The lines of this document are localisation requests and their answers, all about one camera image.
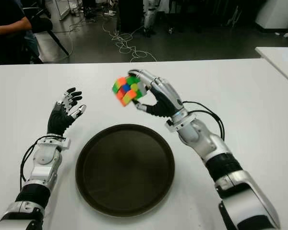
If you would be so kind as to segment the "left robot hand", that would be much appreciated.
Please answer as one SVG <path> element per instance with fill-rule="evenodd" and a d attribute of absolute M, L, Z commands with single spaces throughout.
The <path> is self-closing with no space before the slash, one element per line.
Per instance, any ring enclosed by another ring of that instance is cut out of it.
<path fill-rule="evenodd" d="M 66 90 L 55 102 L 47 125 L 47 134 L 63 136 L 65 130 L 73 124 L 86 110 L 86 105 L 80 105 L 71 112 L 72 108 L 82 100 L 82 92 L 75 87 Z"/>

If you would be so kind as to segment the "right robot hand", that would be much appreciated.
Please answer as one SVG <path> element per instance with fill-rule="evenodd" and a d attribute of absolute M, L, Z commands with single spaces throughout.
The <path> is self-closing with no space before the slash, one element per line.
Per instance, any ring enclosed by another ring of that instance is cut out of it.
<path fill-rule="evenodd" d="M 154 116 L 169 117 L 173 122 L 177 122 L 188 115 L 180 96 L 167 80 L 144 69 L 131 69 L 128 74 L 138 78 L 156 99 L 154 105 L 133 100 L 132 102 L 138 110 Z"/>

